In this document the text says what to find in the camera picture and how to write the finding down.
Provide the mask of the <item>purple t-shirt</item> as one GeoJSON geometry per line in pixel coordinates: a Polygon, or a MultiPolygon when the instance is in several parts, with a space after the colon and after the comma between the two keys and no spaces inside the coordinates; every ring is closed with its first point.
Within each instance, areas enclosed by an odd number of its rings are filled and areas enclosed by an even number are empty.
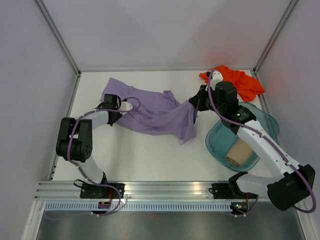
{"type": "Polygon", "coordinates": [[[105,94],[113,94],[137,108],[125,113],[116,123],[131,131],[161,136],[174,134],[183,144],[196,137],[195,122],[197,111],[188,100],[179,103],[172,91],[154,92],[129,86],[115,78],[110,78],[104,88],[105,94]]]}

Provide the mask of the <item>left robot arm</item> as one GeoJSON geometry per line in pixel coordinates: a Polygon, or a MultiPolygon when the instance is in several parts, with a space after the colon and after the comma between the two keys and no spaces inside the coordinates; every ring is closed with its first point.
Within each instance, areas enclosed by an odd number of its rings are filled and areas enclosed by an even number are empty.
{"type": "Polygon", "coordinates": [[[113,126],[133,106],[115,94],[105,94],[102,102],[79,117],[64,117],[60,122],[56,154],[77,168],[85,182],[93,184],[91,191],[98,198],[109,193],[106,174],[93,154],[93,131],[100,126],[113,126]]]}

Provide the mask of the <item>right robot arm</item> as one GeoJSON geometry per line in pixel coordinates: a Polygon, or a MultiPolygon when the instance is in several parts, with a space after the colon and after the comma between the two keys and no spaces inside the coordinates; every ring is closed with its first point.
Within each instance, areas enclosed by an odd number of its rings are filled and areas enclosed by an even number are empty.
{"type": "Polygon", "coordinates": [[[229,178],[228,192],[235,198],[244,193],[268,198],[279,210],[295,208],[300,201],[310,197],[311,209],[296,210],[310,214],[317,208],[313,192],[316,171],[309,165],[301,165],[290,157],[267,134],[258,117],[237,97],[237,90],[231,82],[221,81],[211,88],[201,85],[197,94],[188,102],[198,111],[214,111],[223,125],[248,144],[254,153],[264,161],[272,177],[261,177],[241,172],[229,178]]]}

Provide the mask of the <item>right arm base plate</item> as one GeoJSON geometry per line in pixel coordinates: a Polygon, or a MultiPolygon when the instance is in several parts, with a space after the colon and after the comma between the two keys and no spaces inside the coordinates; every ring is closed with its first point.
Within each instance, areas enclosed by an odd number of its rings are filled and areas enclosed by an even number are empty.
{"type": "Polygon", "coordinates": [[[257,198],[256,194],[242,192],[226,182],[212,183],[208,192],[212,194],[215,200],[251,200],[257,198]]]}

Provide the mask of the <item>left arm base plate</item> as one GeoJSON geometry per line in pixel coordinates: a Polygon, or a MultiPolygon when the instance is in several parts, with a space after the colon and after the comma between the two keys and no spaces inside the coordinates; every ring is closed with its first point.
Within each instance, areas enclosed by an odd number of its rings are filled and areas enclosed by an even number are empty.
{"type": "Polygon", "coordinates": [[[80,188],[81,199],[122,199],[125,192],[124,183],[109,183],[110,187],[106,187],[76,179],[73,185],[80,188]]]}

